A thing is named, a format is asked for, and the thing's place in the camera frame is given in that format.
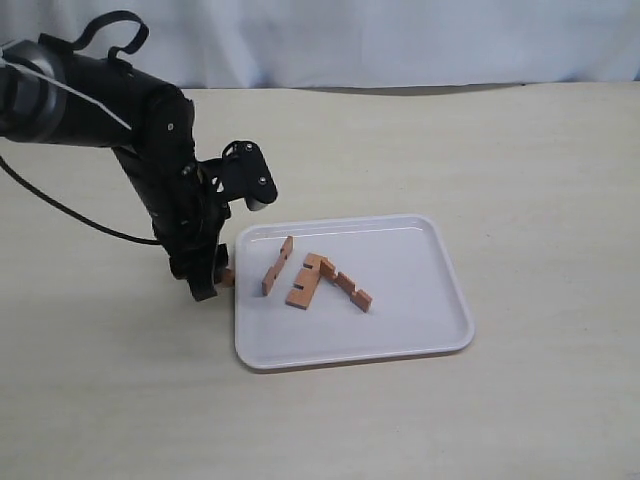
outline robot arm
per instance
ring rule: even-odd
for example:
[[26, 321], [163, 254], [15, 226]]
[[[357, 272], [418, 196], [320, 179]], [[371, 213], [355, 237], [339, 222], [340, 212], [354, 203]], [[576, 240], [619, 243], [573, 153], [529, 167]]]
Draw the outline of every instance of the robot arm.
[[[76, 53], [97, 30], [121, 20], [140, 24], [124, 48], [97, 60]], [[118, 58], [148, 35], [130, 12], [98, 17], [74, 43], [41, 35], [14, 42], [0, 65], [0, 136], [15, 142], [110, 148], [145, 205], [173, 275], [196, 301], [216, 295], [228, 264], [219, 236], [229, 202], [250, 210], [273, 203], [277, 189], [258, 146], [232, 142], [220, 158], [200, 162], [192, 137], [193, 103], [174, 85]]]

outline white backdrop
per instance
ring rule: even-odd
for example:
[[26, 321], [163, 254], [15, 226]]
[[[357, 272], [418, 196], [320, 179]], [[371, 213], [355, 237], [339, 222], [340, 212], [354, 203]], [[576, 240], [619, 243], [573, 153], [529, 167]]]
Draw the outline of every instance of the white backdrop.
[[[0, 42], [74, 40], [130, 9], [151, 36], [133, 62], [183, 87], [388, 87], [633, 80], [638, 0], [0, 0]], [[124, 44], [101, 34], [91, 54]]]

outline black strap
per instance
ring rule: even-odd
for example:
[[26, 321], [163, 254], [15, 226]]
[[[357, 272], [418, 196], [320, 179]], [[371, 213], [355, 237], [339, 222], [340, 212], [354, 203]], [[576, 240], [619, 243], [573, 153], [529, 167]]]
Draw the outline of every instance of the black strap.
[[131, 40], [128, 45], [126, 45], [125, 47], [111, 47], [109, 49], [109, 60], [114, 61], [117, 60], [118, 53], [120, 52], [124, 52], [129, 55], [136, 53], [138, 50], [140, 50], [140, 47], [144, 45], [147, 37], [149, 37], [149, 27], [147, 27], [147, 25], [138, 15], [127, 10], [116, 10], [114, 12], [105, 13], [104, 15], [100, 15], [99, 17], [94, 18], [85, 27], [82, 35], [80, 35], [80, 37], [73, 43], [65, 42], [64, 40], [50, 37], [49, 35], [42, 35], [41, 39], [45, 40], [49, 45], [57, 47], [58, 49], [77, 52], [79, 50], [87, 48], [93, 40], [93, 37], [96, 36], [96, 33], [98, 33], [99, 30], [113, 23], [124, 21], [136, 22], [138, 25], [140, 25], [140, 28], [138, 29], [138, 33], [136, 33], [136, 36], [133, 37], [133, 40]]

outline white table surface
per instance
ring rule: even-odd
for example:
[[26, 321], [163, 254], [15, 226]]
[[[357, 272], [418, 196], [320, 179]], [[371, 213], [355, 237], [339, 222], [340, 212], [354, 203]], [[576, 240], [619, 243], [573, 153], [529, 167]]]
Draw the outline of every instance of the white table surface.
[[[640, 478], [640, 84], [187, 94], [199, 158], [252, 139], [280, 191], [259, 213], [239, 202], [223, 240], [428, 215], [476, 338], [454, 356], [251, 373], [232, 291], [193, 302], [160, 248], [3, 175], [3, 480]], [[88, 216], [150, 234], [109, 151], [0, 153]]]

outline plastic tray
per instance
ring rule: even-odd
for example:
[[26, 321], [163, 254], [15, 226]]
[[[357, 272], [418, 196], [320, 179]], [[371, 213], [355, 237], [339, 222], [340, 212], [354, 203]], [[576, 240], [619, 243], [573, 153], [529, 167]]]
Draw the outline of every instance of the plastic tray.
[[[268, 296], [261, 292], [282, 242], [293, 253]], [[365, 313], [322, 280], [311, 305], [285, 304], [307, 253], [328, 257], [373, 297]], [[253, 226], [236, 242], [235, 346], [258, 370], [452, 352], [475, 327], [434, 224], [419, 215]]]

